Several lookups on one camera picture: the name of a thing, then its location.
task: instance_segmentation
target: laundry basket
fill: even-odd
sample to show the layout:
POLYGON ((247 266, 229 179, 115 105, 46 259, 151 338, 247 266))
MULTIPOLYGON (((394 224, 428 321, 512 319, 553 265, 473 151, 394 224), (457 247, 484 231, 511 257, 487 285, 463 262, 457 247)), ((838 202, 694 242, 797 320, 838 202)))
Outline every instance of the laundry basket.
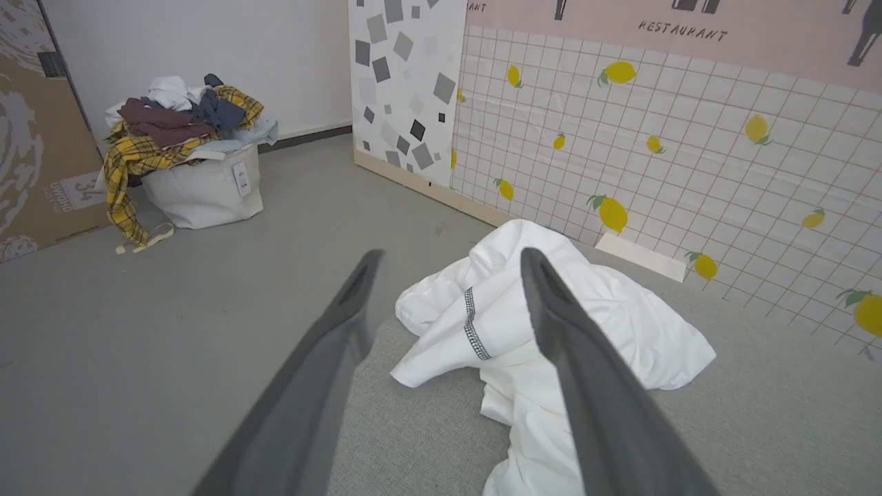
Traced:
POLYGON ((264 209, 256 145, 227 154, 221 161, 156 170, 141 182, 150 201, 179 228, 243 221, 264 209))

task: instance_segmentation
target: cardboard box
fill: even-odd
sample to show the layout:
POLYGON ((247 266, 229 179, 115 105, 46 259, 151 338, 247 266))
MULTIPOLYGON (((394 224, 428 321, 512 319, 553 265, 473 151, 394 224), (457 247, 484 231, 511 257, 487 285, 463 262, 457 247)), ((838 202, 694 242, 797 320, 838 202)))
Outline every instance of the cardboard box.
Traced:
POLYGON ((94 183, 101 156, 36 0, 10 14, 18 24, 0 26, 0 262, 108 224, 94 183))

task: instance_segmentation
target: yellow lemon print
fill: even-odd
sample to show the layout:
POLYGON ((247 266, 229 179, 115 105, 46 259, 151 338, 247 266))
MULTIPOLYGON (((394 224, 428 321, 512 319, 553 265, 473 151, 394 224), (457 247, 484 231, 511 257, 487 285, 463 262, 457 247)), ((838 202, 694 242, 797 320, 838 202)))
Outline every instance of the yellow lemon print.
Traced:
POLYGON ((662 143, 659 141, 659 137, 655 136, 655 135, 650 136, 649 139, 647 139, 647 148, 649 148, 649 151, 654 154, 665 153, 665 148, 662 146, 662 143))
POLYGON ((524 81, 520 80, 520 71, 514 65, 508 68, 508 82, 516 88, 524 86, 524 81))
POLYGON ((601 72, 601 75, 597 80, 603 85, 608 85, 610 81, 623 85, 634 79, 634 76, 636 75, 637 71, 634 71, 634 66, 631 65, 630 62, 620 60, 607 65, 607 68, 601 72))
POLYGON ((601 221, 606 227, 622 234, 622 229, 628 223, 628 211, 621 203, 614 198, 607 198, 606 195, 591 195, 588 203, 591 204, 592 210, 601 208, 601 221))
POLYGON ((846 308, 857 303, 855 322, 861 329, 882 337, 882 296, 874 295, 872 291, 846 289, 836 298, 841 297, 845 297, 846 308))
POLYGON ((826 212, 824 212, 823 208, 812 210, 811 214, 806 215, 803 219, 803 227, 809 229, 817 228, 824 221, 824 215, 826 215, 826 212))
POLYGON ((744 134, 747 135, 747 138, 763 147, 772 142, 769 139, 768 131, 769 124, 760 115, 751 117, 751 120, 747 121, 747 125, 744 127, 744 134))
POLYGON ((501 194, 504 199, 512 201, 512 198, 514 198, 514 187, 512 187, 511 183, 504 179, 497 179, 496 181, 493 181, 493 184, 499 188, 499 194, 501 194))
POLYGON ((690 262, 695 262, 695 272, 707 280, 711 280, 716 275, 716 262, 704 253, 688 252, 686 253, 690 262))

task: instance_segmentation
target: black and white decorative band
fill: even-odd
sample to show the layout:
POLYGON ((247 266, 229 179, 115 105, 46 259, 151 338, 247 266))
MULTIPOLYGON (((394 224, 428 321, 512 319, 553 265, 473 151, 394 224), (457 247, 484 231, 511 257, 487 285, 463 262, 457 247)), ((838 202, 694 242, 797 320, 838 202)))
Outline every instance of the black and white decorative band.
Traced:
POLYGON ((472 289, 466 289, 466 337, 471 343, 472 349, 481 360, 490 360, 491 356, 481 343, 478 332, 475 331, 475 297, 472 296, 472 289))

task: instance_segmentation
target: grid pattern wallpaper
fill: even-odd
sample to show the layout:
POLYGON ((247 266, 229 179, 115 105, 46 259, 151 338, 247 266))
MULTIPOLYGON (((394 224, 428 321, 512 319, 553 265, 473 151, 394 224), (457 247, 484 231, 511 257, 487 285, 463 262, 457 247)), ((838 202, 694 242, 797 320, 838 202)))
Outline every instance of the grid pattern wallpaper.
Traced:
POLYGON ((610 232, 689 263, 686 284, 882 365, 882 95, 479 26, 461 67, 455 191, 590 245, 621 229, 606 195, 627 211, 610 232))

